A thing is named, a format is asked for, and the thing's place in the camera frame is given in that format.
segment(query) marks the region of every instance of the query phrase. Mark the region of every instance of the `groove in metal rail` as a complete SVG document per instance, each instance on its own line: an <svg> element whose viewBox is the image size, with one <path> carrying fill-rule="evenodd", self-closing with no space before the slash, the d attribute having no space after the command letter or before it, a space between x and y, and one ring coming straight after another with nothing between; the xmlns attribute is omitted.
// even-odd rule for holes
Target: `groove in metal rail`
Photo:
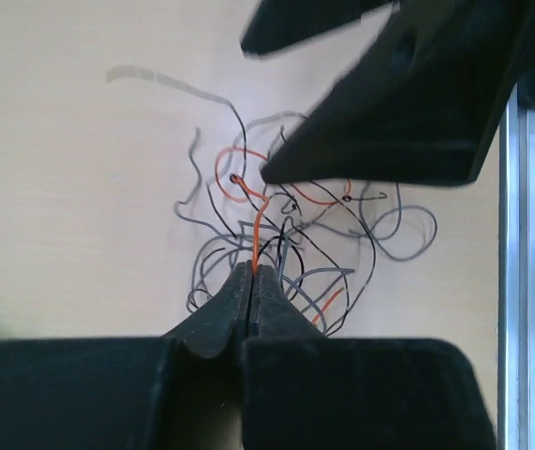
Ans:
<svg viewBox="0 0 535 450"><path fill-rule="evenodd" d="M501 124L498 440L535 450L535 112L513 92Z"/></svg>

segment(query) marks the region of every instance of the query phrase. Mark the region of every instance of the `black robotic claw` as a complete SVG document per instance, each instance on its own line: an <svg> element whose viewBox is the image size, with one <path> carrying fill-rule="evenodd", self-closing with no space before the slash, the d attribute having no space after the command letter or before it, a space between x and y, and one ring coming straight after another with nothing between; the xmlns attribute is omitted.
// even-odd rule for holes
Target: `black robotic claw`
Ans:
<svg viewBox="0 0 535 450"><path fill-rule="evenodd" d="M163 337L0 342L0 450L222 448L232 404L247 450L495 448L456 348L326 339L250 262Z"/></svg>
<svg viewBox="0 0 535 450"><path fill-rule="evenodd" d="M263 0L242 49L281 50L386 3ZM478 177L513 87L535 69L535 0L397 6L355 68L263 167L267 183L456 186Z"/></svg>

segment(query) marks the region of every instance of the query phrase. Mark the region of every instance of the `metal rail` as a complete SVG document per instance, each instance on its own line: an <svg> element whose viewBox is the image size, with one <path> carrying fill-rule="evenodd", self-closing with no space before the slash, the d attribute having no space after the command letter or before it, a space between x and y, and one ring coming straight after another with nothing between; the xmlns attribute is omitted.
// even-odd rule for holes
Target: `metal rail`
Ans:
<svg viewBox="0 0 535 450"><path fill-rule="evenodd" d="M516 90L500 130L498 441L535 450L535 112Z"/></svg>

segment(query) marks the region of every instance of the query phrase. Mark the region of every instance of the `table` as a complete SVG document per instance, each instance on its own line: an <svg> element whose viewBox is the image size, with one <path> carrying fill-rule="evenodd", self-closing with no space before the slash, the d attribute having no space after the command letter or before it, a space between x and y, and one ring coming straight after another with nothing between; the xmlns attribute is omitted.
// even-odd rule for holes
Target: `table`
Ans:
<svg viewBox="0 0 535 450"><path fill-rule="evenodd" d="M238 46L253 7L0 2L0 338L155 335L187 314L201 232L171 209L194 180L185 151L196 126L213 157L239 127L226 108L155 83L106 83L109 68L169 74L230 99L245 120L306 111L388 13L258 62ZM451 341L494 416L498 141L473 186L403 189L436 213L438 240L414 262L380 258L342 335Z"/></svg>

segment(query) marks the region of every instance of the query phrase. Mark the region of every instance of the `wire bundle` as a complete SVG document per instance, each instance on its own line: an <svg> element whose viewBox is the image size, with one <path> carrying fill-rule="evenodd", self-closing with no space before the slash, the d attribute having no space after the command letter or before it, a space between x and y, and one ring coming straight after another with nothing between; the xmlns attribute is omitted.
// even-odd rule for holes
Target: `wire bundle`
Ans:
<svg viewBox="0 0 535 450"><path fill-rule="evenodd" d="M337 195L323 184L310 183L312 189L321 191L321 197L326 200L318 200L312 195L308 195L304 188L295 185L287 187L263 186L262 191L249 187L246 182L248 157L266 161L273 149L280 142L285 141L286 138L284 136L284 127L282 126L269 146L266 155L263 155L247 147L247 133L253 128L273 124L286 118L296 117L303 119L305 116L302 113L280 112L245 124L229 100L201 91L166 75L132 66L114 67L107 72L108 82L124 77L161 83L187 92L197 98L225 105L233 112L241 127L239 135L233 140L231 146L222 149L216 155L214 173L206 181L203 180L199 165L194 159L201 139L201 130L199 128L196 129L194 139L188 148L188 159L196 172L197 179L186 199L174 204L173 212L180 219L202 226L212 234L201 245L193 263L190 292L186 299L186 309L190 313L212 297L213 294L207 286L207 279L216 272L217 268L226 267L230 271L239 261L244 261L250 257L252 268L255 272L259 263L270 264L277 273L282 291L289 300L291 302L302 300L302 303L295 303L295 305L325 335L331 336L344 326L349 313L354 309L367 285L372 280L379 254L396 262L411 261L426 252L436 239L438 221L435 215L423 206L403 204L399 185L394 186L395 207L373 220L367 220L366 206L370 203L387 199L387 195L383 192L379 192L375 196L370 195L370 183L365 183L361 187L359 195L353 192L356 189L350 180L344 182L343 192ZM240 156L243 159L239 172L231 169L235 156ZM216 185L225 200L222 211L215 204L212 190L214 185ZM214 220L200 220L187 216L182 212L182 207L190 205L198 198L201 190L206 192L215 216ZM279 208L277 219L274 219L272 218L273 213L270 212L274 208L270 207L270 204L274 204L276 201L283 201L284 204ZM254 220L238 219L235 225L231 223L231 220L228 221L224 213L227 212L227 208L230 205L235 204L250 205L254 210ZM304 208L308 204L319 209L316 214L312 215L312 218L307 218L307 214L304 214ZM333 224L328 223L326 216L334 210L346 211L357 226L340 230ZM418 251L408 256L397 256L386 247L386 243L398 234L403 223L403 217L409 211L420 211L429 217L433 225L433 231ZM378 228L380 225L384 220L394 218L394 216L395 224L392 231L379 235ZM365 273L359 274L355 272L355 269L338 263L330 253L318 244L314 236L314 231L316 230L329 233L331 236L328 237L328 240L338 236L357 242L359 248L366 239L371 251L369 269ZM326 264L314 268L307 267L306 261L308 259L306 258L306 253L309 249L319 254L320 258L326 261ZM309 294L308 289L305 288L309 280L319 279L323 281L327 278L326 276L333 277L331 282L324 288ZM349 287L350 278L360 279L359 287L353 295L351 295ZM326 317L326 311L336 309L333 304L337 303L336 301L341 302L341 300L338 300L341 297L344 298L345 304L343 310L333 319L333 313L328 313Z"/></svg>

